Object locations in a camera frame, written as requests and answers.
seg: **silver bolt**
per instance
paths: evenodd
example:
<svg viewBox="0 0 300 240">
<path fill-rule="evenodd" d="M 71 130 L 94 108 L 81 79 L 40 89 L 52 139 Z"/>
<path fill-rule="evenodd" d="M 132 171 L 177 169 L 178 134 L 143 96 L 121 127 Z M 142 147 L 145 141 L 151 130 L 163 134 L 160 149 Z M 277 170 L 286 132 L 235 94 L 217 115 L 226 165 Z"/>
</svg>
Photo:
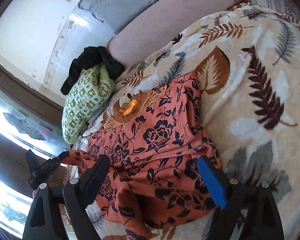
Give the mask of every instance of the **silver bolt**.
<svg viewBox="0 0 300 240">
<path fill-rule="evenodd" d="M 47 184 L 46 183 L 42 183 L 40 184 L 39 188 L 40 189 L 45 189 L 47 187 Z"/>
<path fill-rule="evenodd" d="M 232 178 L 232 179 L 230 179 L 230 183 L 233 185 L 236 185 L 236 184 L 238 184 L 238 180 L 235 178 Z"/>
<path fill-rule="evenodd" d="M 261 183 L 261 186 L 267 188 L 267 187 L 269 187 L 269 184 L 266 183 L 265 181 L 263 181 L 263 182 Z"/>
<path fill-rule="evenodd" d="M 77 184 L 78 181 L 79 181 L 78 178 L 73 178 L 73 179 L 70 180 L 70 184 L 72 184 L 72 185 Z"/>
</svg>

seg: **pink cushion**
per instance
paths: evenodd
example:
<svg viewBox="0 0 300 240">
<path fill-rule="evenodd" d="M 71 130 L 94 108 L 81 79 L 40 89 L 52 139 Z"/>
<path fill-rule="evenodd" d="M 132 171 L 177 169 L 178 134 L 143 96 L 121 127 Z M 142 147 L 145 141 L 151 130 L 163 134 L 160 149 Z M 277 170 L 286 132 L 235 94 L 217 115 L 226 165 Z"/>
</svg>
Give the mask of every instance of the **pink cushion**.
<svg viewBox="0 0 300 240">
<path fill-rule="evenodd" d="M 107 45 L 130 68 L 167 45 L 200 18 L 224 11 L 240 0 L 159 0 L 130 22 Z"/>
</svg>

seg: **orange fabric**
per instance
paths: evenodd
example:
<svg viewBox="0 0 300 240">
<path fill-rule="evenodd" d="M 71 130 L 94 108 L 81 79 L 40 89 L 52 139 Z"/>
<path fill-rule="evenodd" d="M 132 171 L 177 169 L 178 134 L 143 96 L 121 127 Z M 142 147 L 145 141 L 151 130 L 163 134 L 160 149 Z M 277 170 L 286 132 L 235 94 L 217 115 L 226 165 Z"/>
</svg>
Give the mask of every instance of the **orange fabric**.
<svg viewBox="0 0 300 240">
<path fill-rule="evenodd" d="M 200 124 L 195 72 L 148 91 L 144 98 L 137 115 L 124 122 L 110 122 L 114 116 L 109 117 L 105 123 L 111 130 L 91 134 L 88 153 L 70 151 L 63 160 L 82 174 L 99 155 L 109 156 L 111 168 L 96 200 L 105 219 L 123 223 L 130 239 L 150 239 L 145 224 L 161 228 L 207 215 L 215 204 L 196 161 L 207 155 L 221 167 L 218 151 Z"/>
</svg>

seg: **bed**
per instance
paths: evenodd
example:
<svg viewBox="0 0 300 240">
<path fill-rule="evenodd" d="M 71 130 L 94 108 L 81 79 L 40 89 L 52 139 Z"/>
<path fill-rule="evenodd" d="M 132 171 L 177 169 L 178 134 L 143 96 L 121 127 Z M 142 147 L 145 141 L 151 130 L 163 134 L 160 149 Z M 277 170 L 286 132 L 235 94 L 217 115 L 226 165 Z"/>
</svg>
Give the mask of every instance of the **bed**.
<svg viewBox="0 0 300 240">
<path fill-rule="evenodd" d="M 187 4 L 186 0 L 172 1 Z M 193 1 L 195 5 L 203 3 Z M 161 19 L 169 12 L 162 5 L 171 8 L 174 4 L 160 0 L 114 37 L 108 49 L 127 70 L 116 81 L 106 115 L 113 113 L 116 101 L 128 102 L 128 93 L 147 91 L 195 70 L 202 90 L 201 123 L 218 148 L 224 171 L 243 183 L 268 182 L 278 205 L 285 239 L 297 239 L 300 21 L 251 2 L 226 0 L 222 4 L 224 1 L 220 2 L 223 8 L 215 3 L 211 11 L 209 6 L 198 6 L 193 14 L 186 7 L 182 13 L 188 13 L 188 22 L 173 21 L 171 13 L 166 21 L 152 28 L 147 19 Z M 156 8 L 163 8 L 163 14 Z M 172 22 L 174 30 L 169 32 Z M 208 75 L 209 69 L 214 75 Z M 74 148 L 86 150 L 90 133 L 101 128 L 102 120 L 103 116 L 92 118 Z M 73 166 L 66 181 L 76 176 L 78 172 Z M 87 212 L 102 239 L 126 239 L 123 225 L 104 220 L 97 205 L 89 206 Z M 153 229 L 153 239 L 205 239 L 217 216 L 218 210 L 185 225 Z M 237 239 L 244 219 L 242 211 L 232 239 Z"/>
</svg>

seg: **blanket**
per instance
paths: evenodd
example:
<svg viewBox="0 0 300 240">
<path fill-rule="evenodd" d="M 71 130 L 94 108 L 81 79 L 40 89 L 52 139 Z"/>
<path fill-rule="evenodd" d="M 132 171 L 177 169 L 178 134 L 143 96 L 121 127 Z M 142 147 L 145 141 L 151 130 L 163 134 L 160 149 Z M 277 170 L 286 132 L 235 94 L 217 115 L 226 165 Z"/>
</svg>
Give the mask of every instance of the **blanket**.
<svg viewBox="0 0 300 240">
<path fill-rule="evenodd" d="M 129 239 L 151 239 L 146 225 L 180 225 L 215 208 L 196 168 L 201 155 L 221 167 L 200 124 L 200 105 L 194 71 L 140 91 L 90 135 L 87 152 L 73 150 L 62 160 L 82 174 L 100 155 L 109 156 L 111 169 L 97 204 L 106 220 L 124 225 Z"/>
<path fill-rule="evenodd" d="M 237 4 L 193 23 L 139 68 L 125 71 L 114 103 L 195 71 L 200 82 L 200 121 L 215 143 L 222 168 L 243 184 L 269 184 L 285 239 L 300 232 L 300 21 L 253 5 Z M 99 117 L 78 141 L 86 149 Z M 220 210 L 185 225 L 153 229 L 154 239 L 205 239 Z M 237 239 L 246 212 L 232 236 Z M 122 225 L 91 219 L 106 240 L 125 239 Z"/>
</svg>

